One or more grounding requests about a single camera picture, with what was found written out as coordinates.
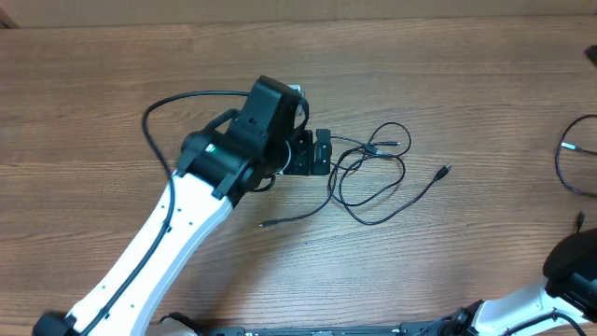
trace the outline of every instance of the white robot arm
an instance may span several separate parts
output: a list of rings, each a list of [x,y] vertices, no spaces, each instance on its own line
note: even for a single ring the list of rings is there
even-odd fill
[[[172,173],[146,130],[156,107],[197,95],[241,95],[241,111],[230,110],[200,132],[190,134]],[[302,110],[305,120],[294,128]],[[225,134],[215,128],[230,119]],[[247,191],[279,172],[328,175],[329,130],[318,130],[317,143],[305,130],[309,106],[285,84],[261,77],[250,93],[200,91],[153,104],[144,114],[144,132],[168,176],[169,185],[143,228],[105,278],[66,315],[43,315],[36,336],[198,335],[185,318],[174,315],[148,328],[164,294],[207,235]],[[347,332],[368,336],[527,336],[558,327],[597,321],[597,229],[577,233],[554,248],[545,279],[496,301],[478,301],[432,322],[404,322],[366,329],[222,329],[213,336],[326,336]]]

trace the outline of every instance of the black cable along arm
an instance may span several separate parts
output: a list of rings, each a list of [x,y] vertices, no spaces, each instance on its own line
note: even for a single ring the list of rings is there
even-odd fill
[[[587,336],[587,334],[582,330],[582,328],[577,324],[577,322],[574,319],[572,319],[572,317],[570,317],[566,314],[555,312],[555,311],[551,314],[539,316],[538,318],[535,318],[535,319],[532,319],[531,321],[525,322],[525,323],[517,326],[516,328],[510,329],[504,334],[504,336],[510,336],[519,331],[522,331],[522,330],[532,327],[536,324],[539,324],[543,321],[547,321],[549,319],[553,319],[555,321],[558,318],[562,318],[562,319],[566,320],[568,323],[570,323],[572,328],[574,328],[576,330],[576,332],[578,333],[579,336]]]
[[[170,166],[168,165],[168,162],[164,158],[163,154],[161,153],[160,149],[158,148],[158,145],[153,140],[153,137],[151,136],[151,134],[149,134],[149,129],[147,127],[149,114],[152,111],[154,111],[156,108],[158,108],[162,105],[168,104],[170,102],[179,100],[179,99],[189,98],[189,97],[197,97],[197,96],[207,96],[207,95],[244,96],[245,97],[245,96],[249,95],[249,92],[245,92],[245,91],[194,91],[194,92],[180,93],[180,94],[176,94],[172,97],[162,99],[162,100],[152,104],[150,107],[147,108],[147,110],[143,114],[143,116],[141,118],[141,128],[143,129],[143,135],[145,136],[146,141],[149,144],[149,146],[151,147],[151,149],[153,150],[153,152],[156,154],[156,157],[158,158],[158,160],[161,163],[161,166],[164,169],[164,173],[168,177],[168,186],[170,188],[170,201],[168,204],[168,213],[166,214],[166,218],[163,220],[163,222],[161,224],[161,228],[160,228],[160,232],[158,233],[158,236],[156,236],[156,239],[151,244],[151,246],[149,247],[149,249],[143,256],[141,261],[139,261],[139,263],[134,268],[134,270],[132,270],[131,274],[122,283],[122,285],[120,285],[120,287],[114,293],[112,298],[110,298],[110,300],[108,300],[108,302],[100,310],[100,312],[97,314],[97,316],[95,316],[93,318],[93,320],[91,320],[91,322],[88,324],[88,326],[85,327],[83,329],[83,331],[81,331],[81,336],[88,335],[91,332],[91,330],[93,328],[95,328],[95,326],[97,326],[98,323],[100,323],[102,318],[108,317],[108,313],[109,313],[110,309],[112,308],[112,306],[120,298],[122,293],[124,293],[124,291],[127,289],[127,287],[132,283],[132,281],[137,276],[137,274],[139,274],[139,272],[141,272],[143,267],[147,264],[147,262],[149,261],[149,259],[153,255],[153,253],[158,248],[158,245],[160,244],[161,239],[164,237],[168,228],[170,227],[170,221],[171,221],[172,215],[174,213],[175,196],[176,196],[176,193],[174,191],[174,180],[172,179],[173,172],[172,172],[172,169],[170,168]],[[232,117],[233,113],[230,111],[233,111],[233,110],[229,110],[228,112],[224,113],[222,116],[216,118],[214,121],[210,122],[208,124],[208,126],[209,127],[214,127],[214,126],[217,127],[220,124],[224,123],[227,119]]]

